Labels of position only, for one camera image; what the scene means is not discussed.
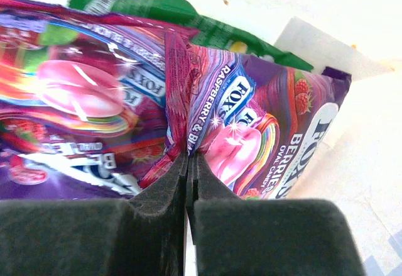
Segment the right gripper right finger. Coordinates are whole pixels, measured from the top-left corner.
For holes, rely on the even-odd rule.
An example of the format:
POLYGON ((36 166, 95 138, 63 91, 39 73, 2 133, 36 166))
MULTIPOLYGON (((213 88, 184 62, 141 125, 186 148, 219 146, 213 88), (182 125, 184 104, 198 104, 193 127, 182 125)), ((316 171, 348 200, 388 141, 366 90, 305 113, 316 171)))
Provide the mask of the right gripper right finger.
POLYGON ((242 200, 196 154, 186 206, 199 275, 364 274, 346 218, 330 201, 242 200))

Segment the green snack bag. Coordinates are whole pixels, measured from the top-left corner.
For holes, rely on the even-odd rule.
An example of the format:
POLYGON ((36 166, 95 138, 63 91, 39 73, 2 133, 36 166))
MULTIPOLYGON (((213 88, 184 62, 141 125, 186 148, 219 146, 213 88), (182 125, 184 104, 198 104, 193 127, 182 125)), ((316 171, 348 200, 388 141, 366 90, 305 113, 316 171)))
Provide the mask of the green snack bag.
POLYGON ((313 66, 291 52, 281 51, 257 36, 198 14, 186 0, 68 0, 68 6, 92 14, 116 12, 174 23, 198 30, 192 43, 247 53, 274 63, 311 71, 313 66))

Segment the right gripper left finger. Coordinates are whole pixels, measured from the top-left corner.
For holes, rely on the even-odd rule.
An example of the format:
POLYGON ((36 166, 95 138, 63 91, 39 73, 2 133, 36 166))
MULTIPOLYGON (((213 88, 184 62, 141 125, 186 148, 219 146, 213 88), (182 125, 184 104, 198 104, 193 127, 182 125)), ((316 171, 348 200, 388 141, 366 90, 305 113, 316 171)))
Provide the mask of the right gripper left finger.
POLYGON ((183 275, 188 158, 137 196, 2 201, 2 275, 183 275))

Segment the purple Fox's candy bag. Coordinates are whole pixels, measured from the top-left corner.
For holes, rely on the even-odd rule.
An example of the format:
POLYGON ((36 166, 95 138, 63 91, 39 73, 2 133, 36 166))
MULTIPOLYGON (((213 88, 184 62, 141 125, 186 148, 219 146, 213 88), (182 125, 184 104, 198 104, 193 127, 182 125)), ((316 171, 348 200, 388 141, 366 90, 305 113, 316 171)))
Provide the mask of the purple Fox's candy bag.
POLYGON ((1 0, 1 198, 139 194, 172 166, 165 39, 196 31, 1 0))
POLYGON ((321 74, 254 55, 165 38, 166 153, 139 181, 147 187, 179 153, 204 156, 243 199, 285 198, 336 117, 350 74, 321 74))

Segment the blue checkered paper bag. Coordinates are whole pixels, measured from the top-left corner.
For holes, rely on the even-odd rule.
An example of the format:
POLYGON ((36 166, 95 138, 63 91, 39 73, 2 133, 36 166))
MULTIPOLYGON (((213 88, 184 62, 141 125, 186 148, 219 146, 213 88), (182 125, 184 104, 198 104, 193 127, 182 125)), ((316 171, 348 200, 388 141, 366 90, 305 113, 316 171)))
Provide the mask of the blue checkered paper bag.
MULTIPOLYGON (((68 0, 27 1, 73 9, 68 0)), ((401 62, 395 61, 392 66, 376 62, 299 18, 289 20, 273 46, 311 64, 313 70, 307 72, 321 74, 331 68, 348 73, 351 85, 323 140, 285 198, 235 196, 245 201, 330 201, 346 218, 364 268, 363 275, 400 275, 401 62)), ((192 156, 200 153, 181 152, 178 156, 181 154, 187 156, 189 163, 192 156)), ((130 200, 135 196, 89 199, 130 200)), ((1 198, 1 202, 89 199, 1 198)), ((186 199, 187 180, 185 233, 192 234, 186 199)), ((186 244, 184 251, 185 263, 190 254, 186 244)))

